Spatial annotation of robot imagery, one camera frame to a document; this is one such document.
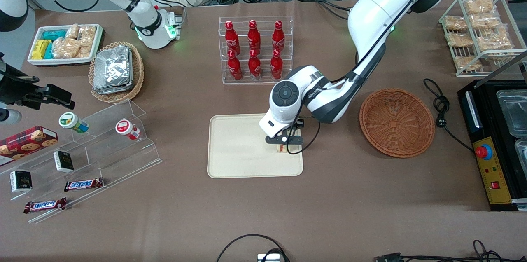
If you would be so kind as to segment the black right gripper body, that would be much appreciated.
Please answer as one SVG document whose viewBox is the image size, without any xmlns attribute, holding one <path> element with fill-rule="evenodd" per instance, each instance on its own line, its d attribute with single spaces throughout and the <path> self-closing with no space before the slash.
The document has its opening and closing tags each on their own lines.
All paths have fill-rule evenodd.
<svg viewBox="0 0 527 262">
<path fill-rule="evenodd" d="M 39 86 L 35 83 L 40 79 L 36 76 L 28 76 L 24 72 L 8 65 L 0 55 L 0 101 L 6 105 L 23 106 L 23 97 L 29 91 L 37 91 Z"/>
</svg>

